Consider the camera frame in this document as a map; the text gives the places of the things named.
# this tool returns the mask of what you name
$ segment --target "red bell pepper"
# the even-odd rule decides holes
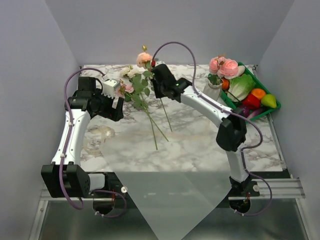
[[[242,101],[242,104],[247,106],[251,110],[258,109],[260,107],[260,100],[254,96],[253,94],[249,93],[245,100]]]

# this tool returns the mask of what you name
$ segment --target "gray wall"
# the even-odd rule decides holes
[[[142,44],[188,45],[201,64],[218,54],[257,64],[293,0],[46,0],[81,64],[127,64]],[[160,53],[166,63],[191,63],[182,47]]]
[[[43,0],[0,1],[0,239],[26,240],[78,69]]]
[[[274,124],[285,161],[300,177],[320,226],[320,1],[296,0],[258,67],[282,108]]]

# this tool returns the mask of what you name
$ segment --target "pink rose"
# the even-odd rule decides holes
[[[138,57],[136,58],[136,65],[141,68],[146,68],[146,63],[148,61],[151,61],[152,60],[152,56],[146,52],[142,52],[138,55]]]
[[[238,74],[238,63],[235,60],[227,58],[224,61],[224,64],[220,66],[220,69],[217,71],[219,76],[228,76],[233,77]]]
[[[124,85],[125,85],[125,89],[124,90],[127,93],[132,94],[134,92],[134,87],[131,84],[128,84],[128,85],[124,84]]]
[[[211,59],[210,63],[209,63],[209,72],[212,75],[217,75],[218,70],[220,68],[220,63],[224,62],[226,59],[224,56],[221,57],[214,57]]]
[[[117,94],[120,98],[125,97],[125,93],[133,93],[134,92],[134,87],[131,84],[123,84],[121,83],[121,86],[115,91],[115,94]]]

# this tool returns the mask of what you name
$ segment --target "green tray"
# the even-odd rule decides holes
[[[244,66],[244,64],[243,64],[242,62],[238,62],[238,65],[239,65],[239,66]],[[262,83],[256,78],[256,76],[253,75],[253,74],[249,71],[249,69],[246,68],[246,67],[245,67],[245,70],[244,70],[244,74],[251,75],[253,81],[255,82],[254,88],[256,88],[256,89],[263,89],[267,94],[272,94],[272,93],[270,93],[270,92],[268,91],[268,89],[266,89],[265,86],[262,85]],[[237,108],[237,106],[240,105],[239,102],[233,102],[233,101],[231,101],[231,99],[227,96],[227,94],[225,94],[224,91],[222,91],[222,93],[221,93],[221,98],[222,98],[222,100],[228,105],[228,107],[230,107],[230,108],[232,108],[232,109],[235,109],[235,108]],[[279,102],[278,100],[276,100],[276,108],[271,108],[271,107],[269,107],[267,111],[259,114],[258,116],[255,116],[255,117],[251,118],[250,120],[251,120],[251,121],[254,121],[254,120],[258,119],[258,118],[263,117],[264,115],[267,115],[267,114],[269,114],[269,113],[272,113],[273,111],[275,111],[275,110],[277,110],[277,109],[279,109],[279,108],[281,108],[281,104],[280,104],[280,102]]]

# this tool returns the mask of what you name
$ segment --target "marble table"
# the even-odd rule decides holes
[[[120,71],[125,65],[85,65],[106,73],[109,79],[123,79]],[[192,79],[192,65],[168,65],[178,79]],[[209,73],[208,65],[197,65],[196,87],[203,90]],[[98,72],[83,71],[82,76],[101,79]],[[166,116],[159,99],[153,92],[146,98],[149,111],[155,122],[169,139],[167,142],[156,131],[158,151],[155,149],[151,124],[146,114],[135,109],[131,103],[123,105],[124,118],[118,122],[100,116],[94,117],[87,128],[85,138],[87,147],[94,150],[89,154],[81,152],[81,167],[87,172],[112,172],[115,170],[132,172],[200,172],[224,170],[228,168],[226,153],[216,143],[218,128],[191,107],[163,99],[173,132],[170,131]],[[268,119],[263,117],[255,121],[263,133],[261,146],[247,150],[245,156],[251,163],[251,171],[282,171],[279,153]],[[101,143],[99,129],[113,130],[114,134]],[[259,141],[257,131],[247,125],[247,145]]]

